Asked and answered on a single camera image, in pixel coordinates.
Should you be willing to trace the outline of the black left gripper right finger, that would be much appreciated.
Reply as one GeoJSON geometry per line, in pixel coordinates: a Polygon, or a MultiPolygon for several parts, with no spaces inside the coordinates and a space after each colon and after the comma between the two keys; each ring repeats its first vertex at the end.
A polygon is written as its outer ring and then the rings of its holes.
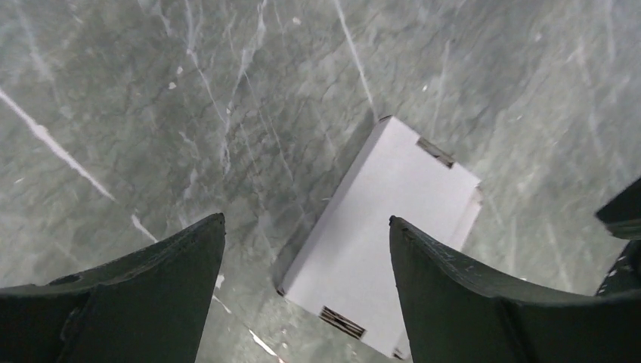
{"type": "Polygon", "coordinates": [[[389,220],[415,362],[638,362],[640,291],[585,296],[498,271],[389,220]]]}

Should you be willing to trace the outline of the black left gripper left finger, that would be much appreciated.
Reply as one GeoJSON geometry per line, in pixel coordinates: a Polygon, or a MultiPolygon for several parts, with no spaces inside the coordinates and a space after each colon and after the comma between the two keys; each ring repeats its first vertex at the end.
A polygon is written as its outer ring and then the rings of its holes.
{"type": "Polygon", "coordinates": [[[212,214],[143,249],[1,290],[3,362],[192,362],[225,250],[212,214]]]}

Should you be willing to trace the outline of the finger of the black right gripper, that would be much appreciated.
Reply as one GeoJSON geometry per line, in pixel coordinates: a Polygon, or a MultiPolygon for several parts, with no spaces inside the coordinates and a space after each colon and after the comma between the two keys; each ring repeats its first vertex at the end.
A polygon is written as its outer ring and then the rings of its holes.
{"type": "Polygon", "coordinates": [[[640,241],[632,240],[599,285],[596,295],[608,296],[640,289],[640,241]]]}
{"type": "Polygon", "coordinates": [[[640,239],[640,179],[596,212],[607,231],[622,240],[640,239]]]}

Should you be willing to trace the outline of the white cardboard box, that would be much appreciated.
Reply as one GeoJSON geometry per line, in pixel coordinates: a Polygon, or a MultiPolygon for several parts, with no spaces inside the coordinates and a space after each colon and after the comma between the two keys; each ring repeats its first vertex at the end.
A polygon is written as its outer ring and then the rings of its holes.
{"type": "Polygon", "coordinates": [[[390,358],[410,357],[389,248],[399,216],[461,250],[482,207],[480,181],[394,116],[380,120],[277,292],[390,358]]]}

